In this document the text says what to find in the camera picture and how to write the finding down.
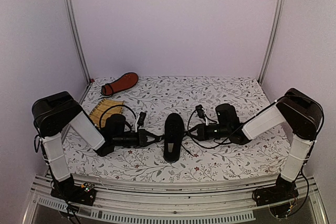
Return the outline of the left aluminium frame post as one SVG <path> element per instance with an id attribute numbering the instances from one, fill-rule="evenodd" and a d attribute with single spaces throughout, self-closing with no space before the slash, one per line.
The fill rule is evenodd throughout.
<path id="1" fill-rule="evenodd" d="M 64 0 L 65 2 L 65 7 L 66 7 L 66 12 L 67 12 L 67 16 L 68 16 L 68 20 L 69 20 L 69 25 L 70 25 L 70 30 L 71 30 L 71 34 L 73 37 L 73 41 L 75 44 L 75 49 L 79 58 L 79 62 L 80 62 L 80 68 L 82 70 L 84 79 L 86 81 L 87 84 L 91 83 L 91 76 L 89 73 L 89 69 L 88 69 L 88 65 L 86 63 L 86 59 L 83 53 L 83 48 L 82 48 L 82 44 L 80 41 L 80 36 L 79 36 L 79 30 L 77 27 L 77 22 L 76 22 L 76 17 L 75 17 L 75 11 L 74 11 L 74 6 L 72 3 L 72 0 Z"/>

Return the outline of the floral tablecloth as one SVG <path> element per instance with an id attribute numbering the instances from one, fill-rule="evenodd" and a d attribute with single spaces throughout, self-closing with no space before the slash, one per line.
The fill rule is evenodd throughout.
<path id="1" fill-rule="evenodd" d="M 135 114 L 145 112 L 144 127 L 155 135 L 164 133 L 165 120 L 171 113 L 179 114 L 185 126 L 199 124 L 194 108 L 200 104 L 209 118 L 216 119 L 215 107 L 229 103 L 244 122 L 269 103 L 257 80 L 251 77 L 141 77 L 133 88 L 112 99 L 124 102 L 122 113 L 128 122 L 133 122 Z M 195 144 L 188 137 L 183 145 L 193 156 L 182 148 L 180 159 L 172 164 L 163 158 L 163 143 L 142 148 L 116 147 L 113 153 L 100 157 L 74 130 L 69 130 L 63 148 L 73 174 L 158 183 L 278 175 L 290 150 L 280 126 L 243 146 L 217 146 L 213 141 Z"/>

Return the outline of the red-soled shoe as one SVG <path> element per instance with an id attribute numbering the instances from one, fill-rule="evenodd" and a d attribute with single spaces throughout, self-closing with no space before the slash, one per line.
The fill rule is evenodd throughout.
<path id="1" fill-rule="evenodd" d="M 106 83 L 101 87 L 101 94 L 105 97 L 111 97 L 116 93 L 128 90 L 134 87 L 139 80 L 135 72 L 128 72 L 113 82 Z"/>

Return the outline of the front aluminium rail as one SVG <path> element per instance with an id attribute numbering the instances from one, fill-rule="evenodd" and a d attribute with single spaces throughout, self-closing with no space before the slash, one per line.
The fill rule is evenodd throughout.
<path id="1" fill-rule="evenodd" d="M 330 223 L 313 177 L 297 179 L 299 197 L 291 217 L 272 215 L 274 205 L 258 206 L 256 189 L 275 183 L 274 175 L 218 182 L 129 182 L 74 176 L 95 184 L 92 206 L 78 205 L 81 223 Z"/>

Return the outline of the black shoe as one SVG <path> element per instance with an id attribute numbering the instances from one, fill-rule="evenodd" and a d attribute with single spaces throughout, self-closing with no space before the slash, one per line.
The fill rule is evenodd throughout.
<path id="1" fill-rule="evenodd" d="M 185 127 L 182 117 L 177 113 L 168 115 L 164 125 L 164 160 L 175 163 L 180 158 Z"/>

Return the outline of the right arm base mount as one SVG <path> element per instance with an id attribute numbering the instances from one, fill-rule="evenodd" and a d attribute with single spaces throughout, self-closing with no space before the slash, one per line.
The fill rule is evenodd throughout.
<path id="1" fill-rule="evenodd" d="M 299 196 L 296 184 L 275 184 L 269 187 L 259 187 L 252 193 L 252 199 L 257 206 L 264 206 L 269 204 L 294 199 Z"/>

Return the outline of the woven bamboo tray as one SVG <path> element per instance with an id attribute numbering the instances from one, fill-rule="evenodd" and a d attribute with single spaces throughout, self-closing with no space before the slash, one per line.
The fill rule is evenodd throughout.
<path id="1" fill-rule="evenodd" d="M 90 119 L 93 121 L 93 123 L 98 127 L 104 127 L 106 123 L 106 119 L 110 117 L 113 114 L 121 114 L 122 112 L 122 107 L 124 102 L 122 101 L 113 101 L 113 100 L 108 100 L 108 99 L 102 99 L 89 113 Z M 102 120 L 101 120 L 101 126 L 99 126 L 99 120 L 102 114 L 109 109 L 112 106 L 117 105 L 117 107 L 114 107 L 110 109 L 109 111 L 104 114 Z"/>

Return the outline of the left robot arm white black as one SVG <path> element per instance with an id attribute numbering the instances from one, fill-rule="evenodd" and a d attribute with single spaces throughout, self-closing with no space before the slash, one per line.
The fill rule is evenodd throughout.
<path id="1" fill-rule="evenodd" d="M 67 200 L 77 197 L 78 188 L 74 185 L 62 146 L 61 133 L 66 126 L 70 126 L 100 157 L 112 153 L 117 146 L 147 147 L 162 139 L 161 136 L 142 129 L 146 117 L 144 112 L 135 116 L 133 125 L 120 113 L 114 113 L 106 120 L 100 117 L 98 124 L 94 124 L 83 107 L 67 91 L 35 101 L 32 115 L 54 185 Z"/>

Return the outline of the black shoelace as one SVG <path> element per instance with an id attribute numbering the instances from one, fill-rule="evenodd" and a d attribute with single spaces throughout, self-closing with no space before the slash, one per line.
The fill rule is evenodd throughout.
<path id="1" fill-rule="evenodd" d="M 186 137 L 182 130 L 165 130 L 161 141 L 163 141 L 163 157 L 167 162 L 173 163 L 179 160 L 181 148 L 188 154 L 193 154 L 183 145 L 183 138 Z"/>

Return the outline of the aluminium frame post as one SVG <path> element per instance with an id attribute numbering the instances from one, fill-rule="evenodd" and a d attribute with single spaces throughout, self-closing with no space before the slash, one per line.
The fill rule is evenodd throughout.
<path id="1" fill-rule="evenodd" d="M 264 59 L 262 61 L 261 69 L 260 69 L 259 76 L 258 76 L 258 83 L 261 86 L 263 85 L 265 81 L 267 70 L 271 62 L 271 56 L 272 56 L 272 52 L 273 52 L 274 45 L 276 42 L 277 31 L 278 31 L 280 20 L 281 20 L 281 14 L 282 14 L 282 10 L 284 7 L 284 2 L 285 0 L 276 0 L 276 6 L 275 6 L 275 12 L 273 16 L 271 31 L 270 31 Z"/>
<path id="2" fill-rule="evenodd" d="M 76 17 L 75 17 L 75 11 L 74 11 L 74 6 L 72 3 L 72 0 L 64 0 L 65 2 L 65 7 L 66 7 L 66 12 L 67 12 L 67 16 L 68 16 L 68 20 L 69 20 L 69 25 L 70 25 L 70 30 L 71 30 L 71 34 L 73 37 L 73 41 L 75 44 L 75 49 L 79 58 L 79 62 L 80 62 L 80 68 L 82 70 L 84 79 L 86 81 L 87 84 L 91 83 L 91 76 L 89 73 L 89 69 L 88 69 L 88 65 L 86 63 L 86 59 L 83 53 L 83 48 L 82 48 L 82 44 L 80 41 L 80 36 L 79 36 L 79 30 L 77 27 L 77 22 L 76 22 Z"/>

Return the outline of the right aluminium frame post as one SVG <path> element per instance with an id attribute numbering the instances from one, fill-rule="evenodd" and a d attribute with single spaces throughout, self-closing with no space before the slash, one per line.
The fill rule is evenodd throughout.
<path id="1" fill-rule="evenodd" d="M 280 20 L 281 20 L 281 14 L 282 14 L 282 10 L 284 7 L 284 2 L 285 0 L 276 0 L 276 6 L 275 6 L 275 12 L 273 16 L 271 31 L 270 31 L 264 59 L 262 61 L 261 69 L 260 69 L 259 76 L 258 76 L 258 83 L 261 86 L 263 85 L 265 81 L 267 70 L 271 62 L 271 56 L 272 56 L 272 52 L 273 52 L 274 45 L 276 42 L 277 31 L 278 31 Z"/>

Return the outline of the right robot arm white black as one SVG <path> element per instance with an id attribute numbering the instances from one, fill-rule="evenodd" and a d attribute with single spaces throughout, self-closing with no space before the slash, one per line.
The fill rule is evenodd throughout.
<path id="1" fill-rule="evenodd" d="M 278 176 L 278 185 L 271 190 L 271 196 L 276 201 L 282 201 L 291 194 L 291 184 L 309 160 L 325 119 L 322 106 L 295 88 L 289 89 L 245 122 L 239 120 L 235 107 L 228 103 L 215 108 L 217 122 L 207 117 L 201 105 L 194 112 L 204 120 L 204 123 L 186 130 L 186 135 L 196 143 L 222 140 L 221 145 L 226 141 L 245 145 L 278 125 L 286 123 L 290 126 L 293 133 L 291 148 L 285 166 Z"/>

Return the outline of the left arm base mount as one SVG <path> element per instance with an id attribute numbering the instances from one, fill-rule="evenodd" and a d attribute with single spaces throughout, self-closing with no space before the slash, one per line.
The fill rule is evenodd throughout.
<path id="1" fill-rule="evenodd" d="M 76 186 L 70 182 L 55 183 L 51 196 L 62 199 L 66 202 L 72 202 L 87 206 L 93 206 L 96 199 L 97 191 L 95 189 L 88 189 L 86 187 Z"/>

